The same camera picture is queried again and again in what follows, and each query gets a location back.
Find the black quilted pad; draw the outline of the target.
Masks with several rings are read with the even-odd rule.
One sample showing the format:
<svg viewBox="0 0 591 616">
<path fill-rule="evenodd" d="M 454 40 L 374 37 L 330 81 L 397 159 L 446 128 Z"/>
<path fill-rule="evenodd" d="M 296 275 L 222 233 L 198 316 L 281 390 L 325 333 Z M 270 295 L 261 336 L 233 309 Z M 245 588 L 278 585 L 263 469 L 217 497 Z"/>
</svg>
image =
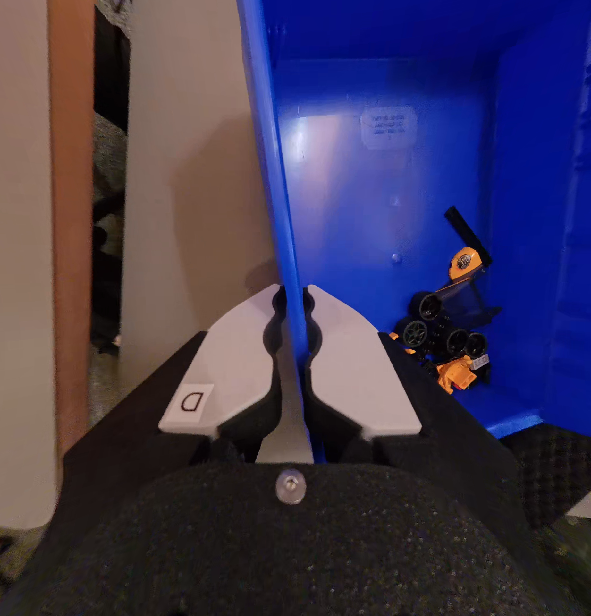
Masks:
<svg viewBox="0 0 591 616">
<path fill-rule="evenodd" d="M 500 442 L 516 458 L 532 529 L 554 524 L 591 492 L 591 437 L 540 423 Z"/>
</svg>

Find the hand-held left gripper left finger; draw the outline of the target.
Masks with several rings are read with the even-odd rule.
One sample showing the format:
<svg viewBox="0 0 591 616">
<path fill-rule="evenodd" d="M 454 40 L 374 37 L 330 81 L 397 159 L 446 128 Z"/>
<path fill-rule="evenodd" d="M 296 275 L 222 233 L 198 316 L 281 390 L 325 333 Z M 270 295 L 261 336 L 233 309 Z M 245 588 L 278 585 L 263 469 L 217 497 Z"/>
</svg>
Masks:
<svg viewBox="0 0 591 616">
<path fill-rule="evenodd" d="M 277 367 L 284 288 L 272 284 L 207 331 L 158 427 L 164 433 L 259 442 L 281 419 Z"/>
</svg>

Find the blue plastic bin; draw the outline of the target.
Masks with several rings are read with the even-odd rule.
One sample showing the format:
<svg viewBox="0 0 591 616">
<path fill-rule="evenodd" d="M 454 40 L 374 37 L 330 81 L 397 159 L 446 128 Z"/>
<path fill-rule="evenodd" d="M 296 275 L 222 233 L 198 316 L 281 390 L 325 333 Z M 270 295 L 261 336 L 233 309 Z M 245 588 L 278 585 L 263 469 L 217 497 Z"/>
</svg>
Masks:
<svg viewBox="0 0 591 616">
<path fill-rule="evenodd" d="M 491 383 L 458 400 L 496 437 L 591 439 L 591 1 L 238 1 L 295 358 L 303 288 L 388 331 L 447 279 L 456 208 Z"/>
</svg>

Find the wooden desk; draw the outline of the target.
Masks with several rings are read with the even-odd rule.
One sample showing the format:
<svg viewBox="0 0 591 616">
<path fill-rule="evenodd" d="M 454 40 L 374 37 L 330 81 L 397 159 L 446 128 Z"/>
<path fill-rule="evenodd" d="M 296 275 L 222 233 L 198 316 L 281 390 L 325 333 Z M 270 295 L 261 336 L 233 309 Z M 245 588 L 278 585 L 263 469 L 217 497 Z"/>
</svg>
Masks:
<svg viewBox="0 0 591 616">
<path fill-rule="evenodd" d="M 91 324 L 94 2 L 48 1 L 55 419 L 63 458 L 86 433 Z"/>
</svg>

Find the pile of loose lego pieces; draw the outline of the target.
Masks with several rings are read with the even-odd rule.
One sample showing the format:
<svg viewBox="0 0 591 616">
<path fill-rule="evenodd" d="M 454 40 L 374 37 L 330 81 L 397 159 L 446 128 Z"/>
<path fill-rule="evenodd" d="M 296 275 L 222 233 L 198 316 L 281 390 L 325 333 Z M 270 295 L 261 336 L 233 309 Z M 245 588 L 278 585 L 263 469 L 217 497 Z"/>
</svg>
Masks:
<svg viewBox="0 0 591 616">
<path fill-rule="evenodd" d="M 477 281 L 492 258 L 455 206 L 444 214 L 464 247 L 448 268 L 448 281 L 436 291 L 419 291 L 389 337 L 448 394 L 491 383 L 489 342 L 483 333 L 501 307 L 487 305 Z"/>
</svg>

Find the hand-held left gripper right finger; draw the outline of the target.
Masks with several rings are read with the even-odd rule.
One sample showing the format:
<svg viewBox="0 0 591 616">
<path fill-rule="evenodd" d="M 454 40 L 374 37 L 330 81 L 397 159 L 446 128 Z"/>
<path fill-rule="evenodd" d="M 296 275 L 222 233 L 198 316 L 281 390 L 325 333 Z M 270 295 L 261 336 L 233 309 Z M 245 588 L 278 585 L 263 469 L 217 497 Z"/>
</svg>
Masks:
<svg viewBox="0 0 591 616">
<path fill-rule="evenodd" d="M 324 442 L 420 434 L 422 423 L 376 327 L 316 285 L 308 285 L 303 296 L 308 427 Z"/>
</svg>

